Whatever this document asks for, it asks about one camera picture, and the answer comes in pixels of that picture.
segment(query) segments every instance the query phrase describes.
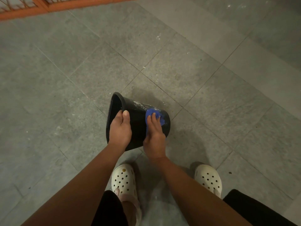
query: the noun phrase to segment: forearm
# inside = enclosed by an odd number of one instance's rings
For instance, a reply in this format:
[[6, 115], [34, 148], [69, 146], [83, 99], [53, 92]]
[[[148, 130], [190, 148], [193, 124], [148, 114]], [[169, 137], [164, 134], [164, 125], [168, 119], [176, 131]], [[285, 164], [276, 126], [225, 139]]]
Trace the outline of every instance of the forearm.
[[78, 175], [40, 207], [23, 226], [90, 225], [120, 157], [105, 147]]
[[168, 158], [155, 162], [187, 223], [194, 225], [250, 224], [223, 200], [209, 192]]

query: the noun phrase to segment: black bucket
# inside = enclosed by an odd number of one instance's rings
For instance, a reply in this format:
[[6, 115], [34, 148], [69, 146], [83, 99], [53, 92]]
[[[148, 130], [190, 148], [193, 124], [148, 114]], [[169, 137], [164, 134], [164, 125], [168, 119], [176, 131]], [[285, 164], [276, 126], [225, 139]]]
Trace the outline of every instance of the black bucket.
[[[115, 92], [111, 98], [109, 114], [107, 119], [106, 137], [109, 142], [110, 125], [119, 110], [127, 110], [130, 114], [130, 124], [132, 129], [132, 138], [126, 151], [134, 148], [142, 147], [146, 137], [145, 113], [149, 108], [154, 108], [151, 105], [135, 102], [131, 99], [124, 98], [120, 93]], [[170, 118], [165, 110], [160, 110], [161, 117], [165, 123], [162, 125], [162, 130], [167, 137], [170, 131]]]

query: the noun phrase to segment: hand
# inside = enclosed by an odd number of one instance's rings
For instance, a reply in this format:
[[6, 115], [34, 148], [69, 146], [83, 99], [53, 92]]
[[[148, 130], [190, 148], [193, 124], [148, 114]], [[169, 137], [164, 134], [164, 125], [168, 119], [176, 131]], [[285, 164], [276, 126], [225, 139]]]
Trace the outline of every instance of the hand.
[[160, 124], [160, 117], [156, 119], [156, 114], [147, 117], [148, 134], [143, 141], [144, 152], [151, 162], [166, 158], [165, 155], [165, 135]]
[[130, 114], [127, 110], [122, 113], [120, 110], [115, 116], [110, 126], [109, 143], [116, 151], [123, 154], [130, 143], [132, 130], [130, 125]]

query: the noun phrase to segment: wooden frame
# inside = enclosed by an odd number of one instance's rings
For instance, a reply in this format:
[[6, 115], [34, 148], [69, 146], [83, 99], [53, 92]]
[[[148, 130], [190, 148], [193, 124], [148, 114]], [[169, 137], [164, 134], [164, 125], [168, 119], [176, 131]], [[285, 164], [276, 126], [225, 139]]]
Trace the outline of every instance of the wooden frame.
[[14, 18], [23, 18], [27, 16], [34, 16], [49, 12], [56, 12], [68, 9], [82, 8], [94, 5], [102, 5], [109, 3], [117, 3], [128, 0], [67, 0], [59, 1], [54, 3], [48, 3], [46, 0], [32, 0], [35, 3], [35, 7], [26, 7], [12, 9], [9, 11], [4, 11], [0, 13], [0, 21], [14, 19]]

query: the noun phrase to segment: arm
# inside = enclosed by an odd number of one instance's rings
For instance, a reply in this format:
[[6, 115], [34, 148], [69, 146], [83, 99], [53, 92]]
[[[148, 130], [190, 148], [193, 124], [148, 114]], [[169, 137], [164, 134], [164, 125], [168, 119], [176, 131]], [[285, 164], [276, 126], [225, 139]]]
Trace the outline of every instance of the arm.
[[91, 225], [119, 157], [132, 136], [128, 111], [119, 111], [110, 126], [108, 145], [22, 226]]
[[161, 172], [187, 223], [194, 225], [251, 226], [242, 216], [219, 197], [190, 178], [165, 155], [165, 135], [160, 118], [147, 118], [149, 133], [144, 150], [150, 161]]

